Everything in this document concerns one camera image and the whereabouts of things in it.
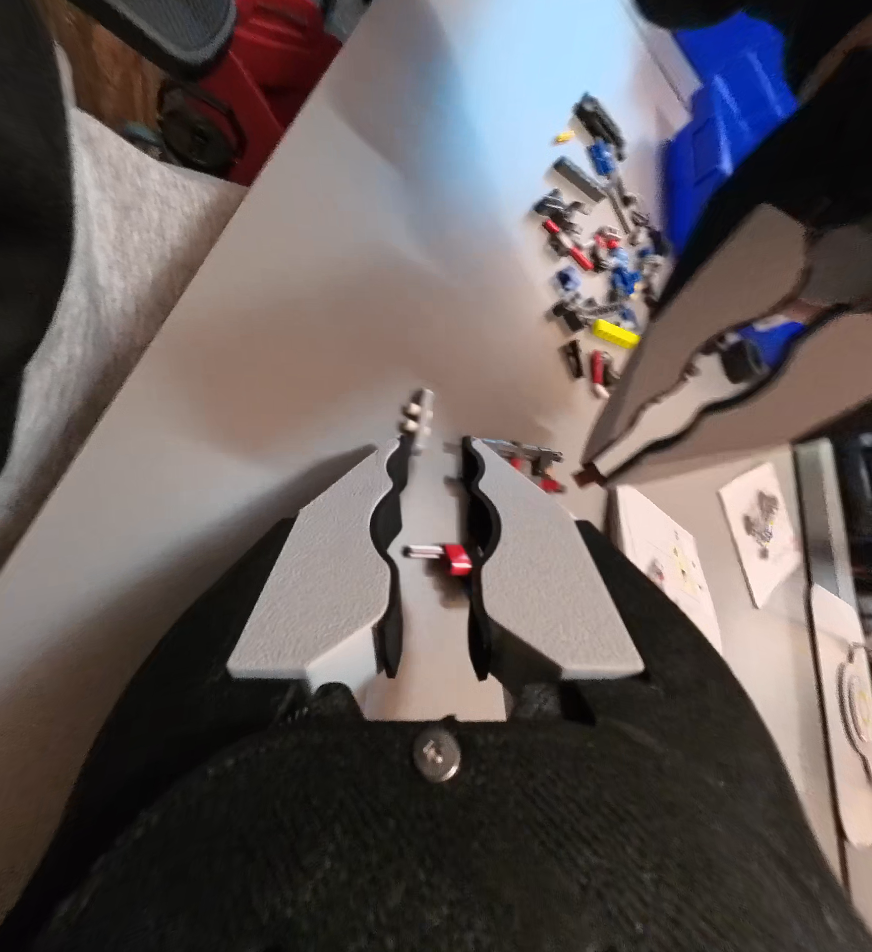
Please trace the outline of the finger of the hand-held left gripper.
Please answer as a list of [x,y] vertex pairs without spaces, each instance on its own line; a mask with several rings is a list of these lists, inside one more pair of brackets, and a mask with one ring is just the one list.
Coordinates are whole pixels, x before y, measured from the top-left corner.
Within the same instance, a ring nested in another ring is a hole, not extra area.
[[872,313],[839,313],[794,340],[772,376],[698,412],[679,433],[611,446],[597,458],[597,482],[652,478],[791,443],[871,399]]
[[626,470],[683,442],[718,401],[695,397],[678,408],[689,366],[710,342],[798,295],[808,246],[806,226],[773,206],[746,216],[645,329],[594,423],[581,470]]

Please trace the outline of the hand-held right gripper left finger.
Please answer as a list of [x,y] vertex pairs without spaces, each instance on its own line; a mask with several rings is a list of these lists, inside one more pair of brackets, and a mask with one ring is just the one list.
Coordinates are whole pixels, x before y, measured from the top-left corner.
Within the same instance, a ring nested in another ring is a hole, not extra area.
[[297,515],[228,659],[235,679],[394,678],[403,654],[399,571],[411,441],[393,439]]

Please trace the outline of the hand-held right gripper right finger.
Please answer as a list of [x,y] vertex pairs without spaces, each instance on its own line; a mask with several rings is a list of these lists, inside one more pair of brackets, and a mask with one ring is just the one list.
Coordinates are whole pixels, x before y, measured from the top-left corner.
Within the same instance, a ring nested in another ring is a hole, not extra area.
[[486,441],[462,440],[468,648],[480,680],[587,682],[644,661],[570,512]]

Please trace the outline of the partly built lego vehicle frame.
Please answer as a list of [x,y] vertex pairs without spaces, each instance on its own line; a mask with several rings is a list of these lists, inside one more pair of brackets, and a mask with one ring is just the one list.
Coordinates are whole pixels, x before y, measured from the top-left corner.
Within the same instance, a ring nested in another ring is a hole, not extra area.
[[[551,467],[563,461],[560,450],[513,440],[480,438],[482,444],[517,473],[546,494],[566,492],[566,484],[551,473]],[[453,578],[467,578],[473,571],[474,556],[481,551],[478,542],[406,543],[402,554],[407,559],[436,562]]]

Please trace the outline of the black lego tire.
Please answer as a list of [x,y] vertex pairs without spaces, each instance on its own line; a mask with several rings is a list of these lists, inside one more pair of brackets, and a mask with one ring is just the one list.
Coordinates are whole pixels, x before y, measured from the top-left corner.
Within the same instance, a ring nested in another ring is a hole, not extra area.
[[770,368],[760,340],[750,335],[729,336],[720,347],[719,358],[722,370],[732,385],[759,380]]

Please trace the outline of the open lego instruction booklet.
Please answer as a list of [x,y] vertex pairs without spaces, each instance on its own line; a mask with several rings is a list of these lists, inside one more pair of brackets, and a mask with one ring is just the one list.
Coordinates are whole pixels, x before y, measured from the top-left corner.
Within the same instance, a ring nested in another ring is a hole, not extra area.
[[611,491],[616,547],[704,634],[722,655],[723,639],[694,536],[637,488]]

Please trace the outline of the pile of loose lego pieces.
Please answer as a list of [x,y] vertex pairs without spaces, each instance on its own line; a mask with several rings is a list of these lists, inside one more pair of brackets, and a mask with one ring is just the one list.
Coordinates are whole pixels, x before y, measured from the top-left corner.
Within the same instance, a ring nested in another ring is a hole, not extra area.
[[565,145],[583,134],[585,164],[567,154],[550,168],[554,181],[531,208],[549,254],[550,320],[566,341],[560,353],[571,378],[606,401],[620,382],[619,352],[597,339],[596,319],[644,334],[669,271],[670,246],[642,198],[625,183],[627,142],[606,106],[590,92],[573,104],[571,125],[555,138]]

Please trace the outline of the grey lego beam white pins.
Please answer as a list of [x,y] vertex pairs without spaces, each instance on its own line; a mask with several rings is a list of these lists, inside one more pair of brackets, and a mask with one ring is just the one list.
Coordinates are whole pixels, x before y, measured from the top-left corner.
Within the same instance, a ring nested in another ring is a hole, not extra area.
[[420,387],[411,393],[403,406],[399,433],[411,455],[420,455],[427,446],[432,432],[434,403],[434,391]]

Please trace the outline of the small booklet with car picture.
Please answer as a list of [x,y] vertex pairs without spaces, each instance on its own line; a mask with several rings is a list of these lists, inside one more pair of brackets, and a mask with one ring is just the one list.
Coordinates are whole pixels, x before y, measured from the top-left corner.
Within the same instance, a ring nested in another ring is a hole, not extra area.
[[752,603],[763,609],[802,565],[798,531],[775,464],[747,470],[716,495]]

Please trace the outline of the white printed paper bag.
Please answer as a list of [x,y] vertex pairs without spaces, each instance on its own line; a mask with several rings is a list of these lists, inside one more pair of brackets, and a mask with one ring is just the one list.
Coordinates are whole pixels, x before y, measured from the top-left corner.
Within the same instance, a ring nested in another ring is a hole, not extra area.
[[809,607],[819,684],[845,839],[872,846],[872,671],[857,611],[817,584]]

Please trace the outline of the person's grey garment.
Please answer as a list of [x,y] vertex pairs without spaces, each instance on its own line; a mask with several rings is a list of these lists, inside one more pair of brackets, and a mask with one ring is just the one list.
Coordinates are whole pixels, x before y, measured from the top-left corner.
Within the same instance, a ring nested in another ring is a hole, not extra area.
[[0,429],[0,570],[166,322],[247,187],[150,158],[65,105],[75,226],[57,307]]

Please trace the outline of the black round wheel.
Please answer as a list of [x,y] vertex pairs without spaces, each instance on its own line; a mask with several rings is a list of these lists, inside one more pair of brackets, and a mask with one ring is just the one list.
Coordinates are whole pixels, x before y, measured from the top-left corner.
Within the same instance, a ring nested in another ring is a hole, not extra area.
[[158,128],[167,154],[192,171],[228,179],[247,149],[231,107],[198,84],[164,78]]

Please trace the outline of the person's black garment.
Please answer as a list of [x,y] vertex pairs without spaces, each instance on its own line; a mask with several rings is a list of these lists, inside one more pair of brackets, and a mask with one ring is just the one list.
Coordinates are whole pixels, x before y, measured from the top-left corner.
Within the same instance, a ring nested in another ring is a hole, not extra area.
[[25,369],[58,306],[73,245],[60,69],[33,2],[0,1],[0,473]]

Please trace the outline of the red plastic container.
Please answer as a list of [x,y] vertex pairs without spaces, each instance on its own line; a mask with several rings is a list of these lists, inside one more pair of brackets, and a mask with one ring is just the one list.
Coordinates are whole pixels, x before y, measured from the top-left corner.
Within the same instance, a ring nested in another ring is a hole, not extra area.
[[241,135],[228,174],[251,185],[320,82],[342,42],[326,24],[326,2],[237,1],[228,52],[204,88],[233,113]]

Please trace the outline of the black mesh chair part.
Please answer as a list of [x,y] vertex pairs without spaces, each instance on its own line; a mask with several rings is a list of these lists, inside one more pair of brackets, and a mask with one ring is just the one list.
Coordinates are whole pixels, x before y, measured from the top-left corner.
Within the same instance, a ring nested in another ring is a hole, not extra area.
[[164,69],[200,68],[228,46],[234,1],[73,1],[79,11]]

